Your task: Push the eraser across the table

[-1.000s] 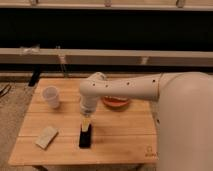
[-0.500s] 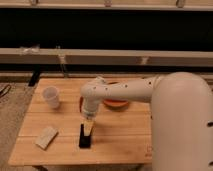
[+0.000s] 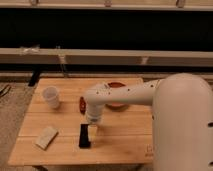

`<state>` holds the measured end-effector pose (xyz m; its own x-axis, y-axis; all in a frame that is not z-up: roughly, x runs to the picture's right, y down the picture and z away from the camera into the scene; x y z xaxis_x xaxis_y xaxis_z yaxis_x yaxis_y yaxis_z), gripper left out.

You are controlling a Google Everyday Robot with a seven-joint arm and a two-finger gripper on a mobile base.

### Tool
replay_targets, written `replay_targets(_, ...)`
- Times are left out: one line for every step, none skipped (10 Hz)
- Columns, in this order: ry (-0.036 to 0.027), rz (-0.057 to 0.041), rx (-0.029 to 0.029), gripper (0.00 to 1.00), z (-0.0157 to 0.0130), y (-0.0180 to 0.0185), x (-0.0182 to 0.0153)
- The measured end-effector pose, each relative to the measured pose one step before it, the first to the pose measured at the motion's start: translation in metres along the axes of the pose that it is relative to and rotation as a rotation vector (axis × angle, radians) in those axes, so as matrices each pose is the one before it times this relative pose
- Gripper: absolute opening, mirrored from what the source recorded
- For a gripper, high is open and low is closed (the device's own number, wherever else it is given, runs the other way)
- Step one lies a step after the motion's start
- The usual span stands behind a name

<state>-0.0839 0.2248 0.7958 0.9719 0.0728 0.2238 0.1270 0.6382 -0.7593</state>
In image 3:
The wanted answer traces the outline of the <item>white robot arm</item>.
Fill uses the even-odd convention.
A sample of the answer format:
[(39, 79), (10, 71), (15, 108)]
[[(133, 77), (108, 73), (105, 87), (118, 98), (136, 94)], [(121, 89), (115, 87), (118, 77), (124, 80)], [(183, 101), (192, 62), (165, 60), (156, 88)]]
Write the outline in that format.
[(121, 88), (102, 83), (84, 99), (90, 123), (109, 103), (151, 107), (154, 171), (213, 171), (213, 90), (203, 78), (179, 73)]

